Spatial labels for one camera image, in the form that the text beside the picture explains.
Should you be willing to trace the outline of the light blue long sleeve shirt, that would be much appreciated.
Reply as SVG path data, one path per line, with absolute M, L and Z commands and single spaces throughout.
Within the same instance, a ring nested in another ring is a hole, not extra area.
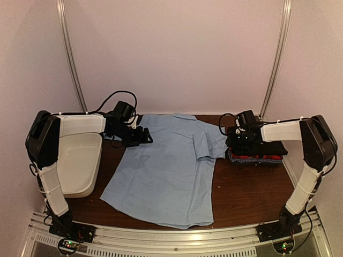
M 212 179 L 225 157 L 225 136 L 192 115 L 145 114 L 140 123 L 153 142 L 125 150 L 101 200 L 161 226 L 212 224 Z

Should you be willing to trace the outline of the white plastic tub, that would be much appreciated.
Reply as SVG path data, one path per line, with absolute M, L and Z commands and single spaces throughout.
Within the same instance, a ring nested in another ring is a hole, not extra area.
M 84 198 L 93 192 L 101 153 L 99 134 L 74 134 L 59 139 L 57 172 L 65 198 Z

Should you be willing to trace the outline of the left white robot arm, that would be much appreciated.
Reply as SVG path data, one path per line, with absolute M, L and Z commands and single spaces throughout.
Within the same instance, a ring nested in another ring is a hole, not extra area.
M 61 217 L 69 206 L 65 200 L 58 177 L 59 143 L 63 137 L 71 135 L 93 134 L 100 137 L 118 137 L 124 147 L 135 147 L 152 143 L 149 129 L 133 126 L 136 119 L 134 106 L 118 101 L 110 112 L 100 110 L 92 112 L 59 112 L 46 110 L 37 113 L 25 141 L 25 147 L 31 163 L 36 167 L 38 180 L 42 184 L 50 211 Z

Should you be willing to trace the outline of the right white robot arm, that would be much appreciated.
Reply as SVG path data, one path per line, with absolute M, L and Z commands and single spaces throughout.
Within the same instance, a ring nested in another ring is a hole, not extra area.
M 237 115 L 222 128 L 230 154 L 246 157 L 290 156 L 301 161 L 295 189 L 282 207 L 285 215 L 301 215 L 319 187 L 321 176 L 337 162 L 338 144 L 322 115 L 266 122 L 251 110 Z

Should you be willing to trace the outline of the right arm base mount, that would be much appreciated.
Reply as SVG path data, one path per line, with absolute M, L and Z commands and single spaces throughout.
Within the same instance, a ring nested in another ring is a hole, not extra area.
M 271 223 L 260 223 L 256 227 L 256 231 L 260 242 L 290 237 L 295 233 L 302 232 L 300 216 L 281 215 L 278 221 Z

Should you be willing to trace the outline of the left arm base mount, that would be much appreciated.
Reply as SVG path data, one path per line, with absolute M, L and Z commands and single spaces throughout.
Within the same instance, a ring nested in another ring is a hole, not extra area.
M 73 215 L 70 212 L 60 217 L 52 215 L 52 219 L 49 228 L 50 233 L 80 243 L 93 242 L 96 230 L 95 226 L 74 222 Z

